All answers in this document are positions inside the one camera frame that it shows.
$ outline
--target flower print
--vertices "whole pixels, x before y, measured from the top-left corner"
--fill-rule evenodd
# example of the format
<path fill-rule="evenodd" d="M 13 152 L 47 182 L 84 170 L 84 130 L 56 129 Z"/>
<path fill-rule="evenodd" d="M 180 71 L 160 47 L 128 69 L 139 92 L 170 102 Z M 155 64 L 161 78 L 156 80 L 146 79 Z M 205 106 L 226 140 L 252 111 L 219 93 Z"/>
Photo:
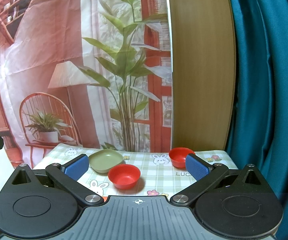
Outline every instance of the flower print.
<path fill-rule="evenodd" d="M 215 161 L 221 161 L 221 160 L 222 160 L 218 155 L 213 155 L 212 158 L 213 158 Z"/>
<path fill-rule="evenodd" d="M 159 195 L 159 194 L 160 194 L 160 193 L 157 192 L 155 189 L 149 190 L 149 191 L 147 192 L 147 195 L 148 195 L 148 196 L 157 196 L 157 195 Z"/>

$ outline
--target crosshair symbol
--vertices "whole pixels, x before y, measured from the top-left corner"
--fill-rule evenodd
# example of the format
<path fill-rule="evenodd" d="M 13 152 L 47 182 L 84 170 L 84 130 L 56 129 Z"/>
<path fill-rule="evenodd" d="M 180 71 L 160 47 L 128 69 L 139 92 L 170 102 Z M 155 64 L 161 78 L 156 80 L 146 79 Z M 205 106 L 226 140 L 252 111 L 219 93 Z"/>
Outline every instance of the crosshair symbol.
<path fill-rule="evenodd" d="M 145 202 L 145 201 L 143 201 L 143 200 L 141 200 L 141 199 L 137 199 L 137 200 L 135 200 L 135 201 L 133 201 L 133 202 L 135 202 L 136 204 L 142 204 L 143 202 Z"/>

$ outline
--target green plate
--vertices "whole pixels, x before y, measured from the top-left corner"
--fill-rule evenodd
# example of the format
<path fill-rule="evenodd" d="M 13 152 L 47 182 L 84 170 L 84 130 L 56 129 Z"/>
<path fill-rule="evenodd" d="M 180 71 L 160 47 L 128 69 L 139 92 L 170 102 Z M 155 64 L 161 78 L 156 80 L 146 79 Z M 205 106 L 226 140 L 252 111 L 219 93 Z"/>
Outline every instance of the green plate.
<path fill-rule="evenodd" d="M 88 157 L 90 167 L 98 173 L 108 173 L 111 168 L 123 161 L 123 156 L 111 149 L 104 149 Z"/>

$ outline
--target red window frame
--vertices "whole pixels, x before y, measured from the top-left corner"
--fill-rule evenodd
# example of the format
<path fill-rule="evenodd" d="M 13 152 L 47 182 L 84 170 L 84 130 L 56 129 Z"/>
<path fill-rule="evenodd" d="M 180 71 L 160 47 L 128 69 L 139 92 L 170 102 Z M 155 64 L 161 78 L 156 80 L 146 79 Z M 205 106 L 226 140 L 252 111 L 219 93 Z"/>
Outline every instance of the red window frame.
<path fill-rule="evenodd" d="M 141 0 L 142 18 L 157 14 L 157 0 Z M 160 48 L 159 33 L 145 26 L 144 43 Z M 171 57 L 170 51 L 157 51 L 146 49 L 146 65 L 148 67 L 160 66 L 162 57 Z M 162 86 L 162 79 L 155 75 L 148 76 L 148 91 L 156 95 L 161 101 L 149 100 L 149 120 L 136 120 L 138 123 L 150 125 L 150 149 L 151 152 L 168 152 L 171 147 L 171 128 L 163 126 L 163 101 L 162 96 L 172 96 L 172 87 Z"/>

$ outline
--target bookshelf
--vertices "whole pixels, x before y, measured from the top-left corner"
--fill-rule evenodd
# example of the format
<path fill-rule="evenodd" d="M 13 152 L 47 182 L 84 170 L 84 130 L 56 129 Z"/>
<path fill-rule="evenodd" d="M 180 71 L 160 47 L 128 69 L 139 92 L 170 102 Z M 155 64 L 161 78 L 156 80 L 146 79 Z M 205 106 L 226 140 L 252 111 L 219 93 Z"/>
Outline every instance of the bookshelf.
<path fill-rule="evenodd" d="M 0 30 L 10 44 L 14 43 L 20 22 L 32 0 L 0 0 Z"/>

